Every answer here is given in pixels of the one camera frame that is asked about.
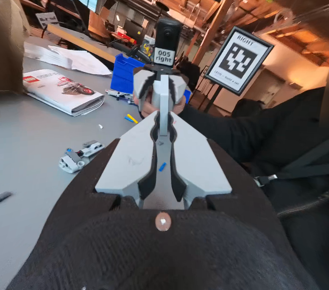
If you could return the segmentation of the lego instruction booklet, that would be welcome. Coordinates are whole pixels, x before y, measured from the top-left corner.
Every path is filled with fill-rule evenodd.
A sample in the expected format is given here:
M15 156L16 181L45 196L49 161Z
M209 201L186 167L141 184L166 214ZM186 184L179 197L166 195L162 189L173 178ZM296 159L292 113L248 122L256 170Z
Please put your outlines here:
M99 108L103 94L49 69L23 74L27 95L70 116L86 115Z

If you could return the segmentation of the person's right hand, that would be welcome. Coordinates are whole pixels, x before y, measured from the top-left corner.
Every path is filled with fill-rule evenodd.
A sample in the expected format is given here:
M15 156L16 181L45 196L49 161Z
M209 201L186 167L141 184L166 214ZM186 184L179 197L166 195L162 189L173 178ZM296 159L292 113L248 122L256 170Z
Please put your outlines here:
M149 89L147 97L143 103L142 110L140 111L142 118L146 118L153 112L159 111L159 108L155 107L152 104L152 95L153 95L153 89ZM185 96L183 96L182 99L180 100L180 102L178 104L174 105L172 112L175 113L176 115L179 115L183 111L185 105L186 105L186 98L185 98Z

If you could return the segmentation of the framed marker sign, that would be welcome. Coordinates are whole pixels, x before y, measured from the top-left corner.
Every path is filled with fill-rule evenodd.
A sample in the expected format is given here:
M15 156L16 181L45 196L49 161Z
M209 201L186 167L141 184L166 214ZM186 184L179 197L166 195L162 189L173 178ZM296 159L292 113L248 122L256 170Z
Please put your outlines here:
M234 26L204 77L240 96L274 45Z

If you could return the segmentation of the blue plastic bin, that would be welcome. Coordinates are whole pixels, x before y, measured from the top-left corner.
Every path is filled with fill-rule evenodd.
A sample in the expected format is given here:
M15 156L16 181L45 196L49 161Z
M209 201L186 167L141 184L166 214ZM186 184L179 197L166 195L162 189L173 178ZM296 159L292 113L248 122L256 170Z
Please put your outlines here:
M173 66L171 65L167 65L162 62L143 64L142 62L139 62L136 59L133 59L131 57L126 58L123 56L123 54L119 54L116 56L116 60L114 63L111 89L124 93L133 94L134 74L141 69L146 69L155 72L155 81L153 86L150 88L153 89L152 104L154 106L160 105L162 75L168 76L168 94L169 94L169 75L181 75L186 79L186 82L188 83L188 78L184 76L179 70L173 69ZM170 94L169 94L169 103L173 104Z

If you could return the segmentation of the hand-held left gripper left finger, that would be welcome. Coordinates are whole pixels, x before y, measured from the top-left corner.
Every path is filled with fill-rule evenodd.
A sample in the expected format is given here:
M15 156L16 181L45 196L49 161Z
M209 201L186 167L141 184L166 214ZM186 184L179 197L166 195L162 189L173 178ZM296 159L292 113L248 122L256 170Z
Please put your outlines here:
M154 190L157 174L158 112L122 135L95 190L144 201Z

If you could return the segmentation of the person's right forearm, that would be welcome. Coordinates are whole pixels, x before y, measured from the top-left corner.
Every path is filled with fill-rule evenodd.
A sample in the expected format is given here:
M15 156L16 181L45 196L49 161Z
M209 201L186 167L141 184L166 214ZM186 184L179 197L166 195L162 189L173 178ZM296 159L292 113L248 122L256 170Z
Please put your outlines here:
M219 117L185 105L179 117L238 163L284 167L328 140L319 125L325 87L305 91L251 117Z

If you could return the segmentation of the black sign stand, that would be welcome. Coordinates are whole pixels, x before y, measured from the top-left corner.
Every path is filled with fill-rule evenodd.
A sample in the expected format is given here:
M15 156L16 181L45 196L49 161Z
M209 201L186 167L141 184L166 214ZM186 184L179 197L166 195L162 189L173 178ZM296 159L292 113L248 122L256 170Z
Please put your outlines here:
M213 96L211 97L210 101L208 102L206 108L204 109L204 112L205 113L208 113L209 112L210 108L212 107L215 99L217 98L217 96L220 93L220 91L222 90L222 88L223 87L221 85L218 86L216 92L213 94Z

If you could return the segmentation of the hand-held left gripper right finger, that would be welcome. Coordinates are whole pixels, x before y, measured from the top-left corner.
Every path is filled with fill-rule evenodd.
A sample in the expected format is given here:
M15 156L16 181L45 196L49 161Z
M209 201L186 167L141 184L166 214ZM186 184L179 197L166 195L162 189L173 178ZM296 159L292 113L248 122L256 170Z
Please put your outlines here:
M171 187L178 202L232 192L208 139L178 115L168 114Z

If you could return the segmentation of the flat grey lego assembly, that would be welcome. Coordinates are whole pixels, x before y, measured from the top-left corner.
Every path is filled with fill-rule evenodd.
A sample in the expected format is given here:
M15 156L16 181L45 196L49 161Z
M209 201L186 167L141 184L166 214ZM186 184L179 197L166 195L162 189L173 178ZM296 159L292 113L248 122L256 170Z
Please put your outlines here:
M125 99L128 104L134 104L133 94L120 92L113 89L106 89L106 94L115 97L116 100Z

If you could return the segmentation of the printed cardboard lego box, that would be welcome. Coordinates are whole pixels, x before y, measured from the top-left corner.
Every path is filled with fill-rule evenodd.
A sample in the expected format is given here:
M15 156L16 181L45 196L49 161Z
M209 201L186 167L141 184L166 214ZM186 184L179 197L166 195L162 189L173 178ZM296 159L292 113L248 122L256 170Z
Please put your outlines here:
M22 94L24 42L29 36L14 0L0 0L0 91Z

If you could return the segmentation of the grey white lego assembly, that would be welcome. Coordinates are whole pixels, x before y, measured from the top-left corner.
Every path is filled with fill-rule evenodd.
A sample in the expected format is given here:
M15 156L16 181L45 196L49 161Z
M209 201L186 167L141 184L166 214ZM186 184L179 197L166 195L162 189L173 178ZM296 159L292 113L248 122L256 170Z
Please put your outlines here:
M59 159L58 166L63 171L74 174L88 165L91 158L104 148L105 145L96 140L84 143L83 148L78 151L67 148L64 156Z

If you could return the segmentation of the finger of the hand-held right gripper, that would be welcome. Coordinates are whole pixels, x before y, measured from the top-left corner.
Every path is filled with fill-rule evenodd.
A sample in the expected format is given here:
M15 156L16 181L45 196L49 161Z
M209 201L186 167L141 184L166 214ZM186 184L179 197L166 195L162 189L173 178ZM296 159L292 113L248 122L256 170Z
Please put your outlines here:
M173 104L178 104L187 87L186 79L181 75L169 75L169 94Z
M134 74L133 85L134 90L133 93L138 99L142 99L146 97L150 88L153 86L155 81L155 72L141 69L137 73Z

